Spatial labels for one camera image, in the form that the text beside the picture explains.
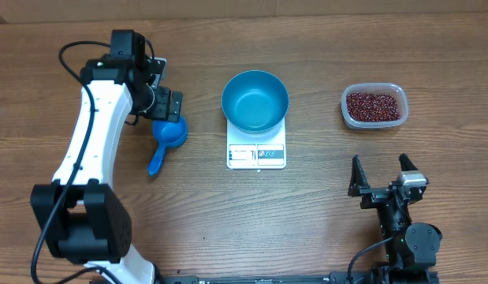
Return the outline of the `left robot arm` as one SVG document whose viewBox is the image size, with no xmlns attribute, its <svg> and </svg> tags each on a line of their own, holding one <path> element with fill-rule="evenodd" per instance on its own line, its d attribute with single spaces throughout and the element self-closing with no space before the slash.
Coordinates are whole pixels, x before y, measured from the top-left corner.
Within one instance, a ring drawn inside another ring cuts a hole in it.
<svg viewBox="0 0 488 284">
<path fill-rule="evenodd" d="M 166 151 L 187 140 L 183 95 L 161 86 L 166 60 L 140 33 L 115 30 L 107 46 L 75 74 L 81 105 L 69 148 L 52 181 L 32 189 L 37 245 L 109 283 L 160 283 L 158 268 L 132 244 L 131 217 L 113 190 L 114 162 L 128 116 L 149 119 L 158 148 L 147 170 L 156 175 Z"/>
</svg>

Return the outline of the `blue plastic measuring scoop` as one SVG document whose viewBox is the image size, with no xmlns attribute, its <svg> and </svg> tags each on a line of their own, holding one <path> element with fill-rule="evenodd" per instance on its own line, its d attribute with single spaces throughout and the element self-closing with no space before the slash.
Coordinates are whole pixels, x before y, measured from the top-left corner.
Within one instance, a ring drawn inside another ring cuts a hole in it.
<svg viewBox="0 0 488 284">
<path fill-rule="evenodd" d="M 158 147 L 147 168 L 150 176 L 160 171 L 167 148 L 178 148 L 187 140 L 188 124 L 182 115 L 178 122 L 153 121 L 152 132 Z"/>
</svg>

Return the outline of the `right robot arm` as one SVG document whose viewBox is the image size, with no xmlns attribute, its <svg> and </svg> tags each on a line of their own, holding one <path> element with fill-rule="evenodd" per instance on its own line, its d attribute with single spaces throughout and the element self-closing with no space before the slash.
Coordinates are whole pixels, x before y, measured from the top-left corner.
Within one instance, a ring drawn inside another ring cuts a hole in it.
<svg viewBox="0 0 488 284">
<path fill-rule="evenodd" d="M 348 187 L 350 197 L 361 199 L 362 209 L 375 209 L 382 240 L 358 252 L 350 261 L 347 283 L 438 283 L 430 272 L 442 240 L 441 231 L 424 222 L 413 222 L 408 207 L 423 198 L 429 180 L 403 153 L 401 172 L 386 187 L 372 188 L 358 156 L 352 158 Z M 375 263 L 368 272 L 354 272 L 355 262 L 365 253 L 383 246 L 386 261 Z"/>
</svg>

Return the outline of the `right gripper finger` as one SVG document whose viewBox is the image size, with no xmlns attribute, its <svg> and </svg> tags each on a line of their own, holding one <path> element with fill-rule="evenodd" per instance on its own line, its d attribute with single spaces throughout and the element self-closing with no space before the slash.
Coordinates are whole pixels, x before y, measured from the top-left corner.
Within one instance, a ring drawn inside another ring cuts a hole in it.
<svg viewBox="0 0 488 284">
<path fill-rule="evenodd" d="M 402 153 L 399 155 L 400 168 L 402 171 L 417 171 L 418 168 L 412 163 L 410 158 Z"/>
<path fill-rule="evenodd" d="M 360 163 L 359 156 L 352 158 L 352 173 L 348 187 L 348 196 L 366 196 L 370 194 L 370 185 Z"/>
</svg>

